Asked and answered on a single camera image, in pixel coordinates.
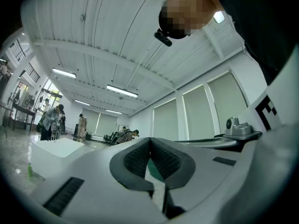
green object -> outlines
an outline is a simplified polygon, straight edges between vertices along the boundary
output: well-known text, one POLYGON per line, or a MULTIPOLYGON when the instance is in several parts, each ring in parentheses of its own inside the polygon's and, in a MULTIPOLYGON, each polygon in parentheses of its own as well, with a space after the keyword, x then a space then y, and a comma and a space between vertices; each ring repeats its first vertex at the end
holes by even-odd
POLYGON ((152 175, 154 178, 158 179, 159 181, 164 182, 163 177, 159 173, 159 171, 156 168, 156 166, 155 166, 154 162, 152 161, 152 159, 149 159, 148 169, 149 169, 150 175, 152 175))
POLYGON ((33 176, 33 173, 32 173, 32 167, 31 167, 30 163, 28 164, 28 176, 29 176, 29 177, 32 177, 32 176, 33 176))

black hair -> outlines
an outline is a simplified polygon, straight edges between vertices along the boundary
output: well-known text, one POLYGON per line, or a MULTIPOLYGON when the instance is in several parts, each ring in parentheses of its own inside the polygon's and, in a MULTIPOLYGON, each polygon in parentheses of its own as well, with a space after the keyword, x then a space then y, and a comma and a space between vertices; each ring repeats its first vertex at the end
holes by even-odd
POLYGON ((64 106, 62 104, 59 104, 58 108, 59 108, 60 111, 64 110, 64 106))

fluorescent light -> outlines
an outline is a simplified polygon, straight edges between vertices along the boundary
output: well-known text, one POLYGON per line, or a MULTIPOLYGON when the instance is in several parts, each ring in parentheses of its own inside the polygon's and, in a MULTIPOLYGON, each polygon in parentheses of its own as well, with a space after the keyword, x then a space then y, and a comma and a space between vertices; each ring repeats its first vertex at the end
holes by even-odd
POLYGON ((64 70, 60 70, 60 69, 56 69, 56 68, 53 68, 52 70, 55 73, 58 73, 58 74, 61 74, 61 75, 64 75, 64 76, 68 76, 68 77, 72 77, 72 78, 77 78, 76 74, 72 73, 72 72, 68 72, 68 71, 64 71, 64 70))
POLYGON ((116 114, 122 114, 122 113, 120 113, 120 112, 113 111, 113 110, 106 110, 106 111, 109 111, 109 112, 112 112, 112 113, 116 113, 116 114))
POLYGON ((217 23, 222 23, 225 20, 225 17, 222 12, 216 12, 214 15, 214 19, 217 23))
POLYGON ((90 104, 88 104, 88 103, 85 103, 85 102, 82 102, 82 101, 79 101, 79 100, 75 100, 75 101, 78 102, 78 103, 90 106, 90 104))
POLYGON ((119 92, 119 93, 122 93, 122 94, 125 94, 125 95, 129 95, 129 96, 134 97, 134 98, 138 97, 138 95, 135 94, 135 93, 132 93, 132 92, 129 92, 129 91, 125 91, 125 90, 117 88, 115 86, 107 85, 107 89, 115 91, 115 92, 119 92))

